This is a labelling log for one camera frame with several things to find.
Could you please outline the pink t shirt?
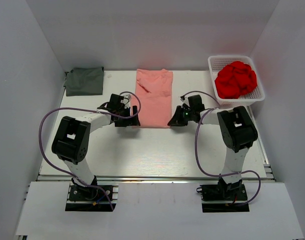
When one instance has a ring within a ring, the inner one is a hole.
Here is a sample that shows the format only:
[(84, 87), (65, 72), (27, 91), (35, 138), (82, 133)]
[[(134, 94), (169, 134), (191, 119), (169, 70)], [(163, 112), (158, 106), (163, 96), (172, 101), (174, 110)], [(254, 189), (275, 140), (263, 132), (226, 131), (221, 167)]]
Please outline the pink t shirt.
[(131, 99), (138, 106), (141, 128), (166, 129), (172, 117), (173, 72), (162, 70), (136, 70), (135, 95)]

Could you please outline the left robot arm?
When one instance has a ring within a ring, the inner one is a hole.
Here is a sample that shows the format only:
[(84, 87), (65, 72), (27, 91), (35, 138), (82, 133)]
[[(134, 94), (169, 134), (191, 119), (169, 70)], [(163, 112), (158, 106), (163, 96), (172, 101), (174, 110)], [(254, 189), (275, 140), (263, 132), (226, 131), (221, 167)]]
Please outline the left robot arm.
[(91, 133), (109, 125), (139, 127), (141, 108), (140, 99), (134, 93), (124, 91), (112, 94), (109, 101), (96, 110), (86, 109), (86, 115), (61, 119), (51, 151), (66, 164), (73, 184), (81, 187), (80, 192), (86, 199), (92, 200), (98, 195), (97, 178), (86, 160)]

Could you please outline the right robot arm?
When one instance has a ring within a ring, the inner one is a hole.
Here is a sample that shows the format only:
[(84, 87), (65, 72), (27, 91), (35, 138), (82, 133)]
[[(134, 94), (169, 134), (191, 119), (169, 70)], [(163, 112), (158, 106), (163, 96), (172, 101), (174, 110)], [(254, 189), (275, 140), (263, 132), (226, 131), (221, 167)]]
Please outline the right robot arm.
[[(194, 154), (198, 168), (208, 177), (218, 178), (217, 191), (223, 199), (231, 199), (242, 186), (242, 171), (246, 155), (258, 139), (258, 131), (244, 106), (230, 110), (206, 108), (202, 97), (181, 97), (182, 105), (175, 109), (168, 122), (169, 127), (185, 127), (197, 123), (194, 137)], [(225, 162), (220, 174), (207, 173), (202, 169), (198, 156), (198, 136), (202, 125), (218, 125), (226, 146)]]

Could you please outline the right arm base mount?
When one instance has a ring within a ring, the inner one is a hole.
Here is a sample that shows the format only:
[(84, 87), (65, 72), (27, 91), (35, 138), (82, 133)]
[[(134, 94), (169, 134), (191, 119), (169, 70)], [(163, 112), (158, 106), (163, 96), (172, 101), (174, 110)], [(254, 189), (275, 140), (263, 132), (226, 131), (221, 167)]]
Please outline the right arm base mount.
[(247, 213), (250, 211), (249, 204), (240, 206), (248, 200), (245, 185), (230, 196), (223, 196), (215, 184), (204, 184), (196, 188), (201, 195), (201, 207), (203, 213)]

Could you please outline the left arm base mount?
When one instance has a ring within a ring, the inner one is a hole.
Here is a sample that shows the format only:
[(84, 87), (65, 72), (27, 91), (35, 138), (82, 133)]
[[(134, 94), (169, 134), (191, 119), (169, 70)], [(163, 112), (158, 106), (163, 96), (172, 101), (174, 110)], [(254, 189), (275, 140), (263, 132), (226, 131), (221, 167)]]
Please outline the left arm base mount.
[(68, 189), (66, 212), (113, 212), (117, 205), (118, 186), (101, 185), (98, 188), (87, 188), (71, 184)]

